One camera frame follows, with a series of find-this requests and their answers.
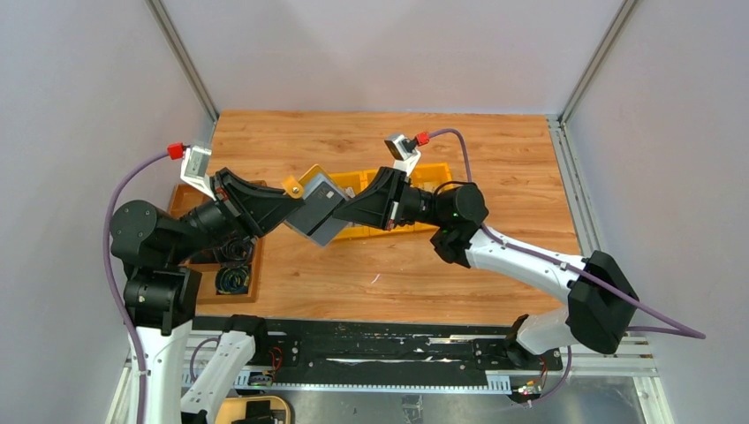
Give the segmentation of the yellow leather card holder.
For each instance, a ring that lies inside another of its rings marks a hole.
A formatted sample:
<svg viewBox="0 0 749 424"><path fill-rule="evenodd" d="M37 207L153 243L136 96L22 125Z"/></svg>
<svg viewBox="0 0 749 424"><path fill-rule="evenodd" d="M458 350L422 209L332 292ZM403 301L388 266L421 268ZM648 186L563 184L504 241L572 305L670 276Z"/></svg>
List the yellow leather card holder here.
<svg viewBox="0 0 749 424"><path fill-rule="evenodd" d="M335 210L353 197L320 165L313 165L294 186L303 190L304 204L290 214L284 224L320 247L330 244L349 222L333 216Z"/></svg>

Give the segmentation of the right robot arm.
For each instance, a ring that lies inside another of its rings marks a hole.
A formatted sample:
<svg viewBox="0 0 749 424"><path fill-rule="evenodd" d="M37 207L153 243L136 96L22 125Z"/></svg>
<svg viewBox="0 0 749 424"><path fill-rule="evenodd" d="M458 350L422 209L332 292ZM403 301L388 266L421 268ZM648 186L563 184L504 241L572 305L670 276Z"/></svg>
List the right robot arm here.
<svg viewBox="0 0 749 424"><path fill-rule="evenodd" d="M473 182L449 181L428 192L412 186L405 172L381 167L333 216L383 231L432 225L437 230L430 242L443 261L509 276L562 302L545 314L522 314L512 324L499 355L514 367L566 345L613 354L634 316L638 297L611 255L561 254L489 228L485 198Z"/></svg>

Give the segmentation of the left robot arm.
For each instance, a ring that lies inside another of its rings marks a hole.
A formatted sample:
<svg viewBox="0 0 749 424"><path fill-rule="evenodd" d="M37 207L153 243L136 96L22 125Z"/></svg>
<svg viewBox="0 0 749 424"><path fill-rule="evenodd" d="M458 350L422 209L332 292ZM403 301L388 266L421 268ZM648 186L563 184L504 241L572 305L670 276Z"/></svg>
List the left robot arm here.
<svg viewBox="0 0 749 424"><path fill-rule="evenodd" d="M227 169L210 180L211 198L175 217L147 201L129 201L110 218L110 253L125 270L121 304L138 365L137 423L213 423L240 370L269 353L263 318L235 314L215 353L183 392L186 344L193 330L200 272L188 261L229 239L266 236L304 201Z"/></svg>

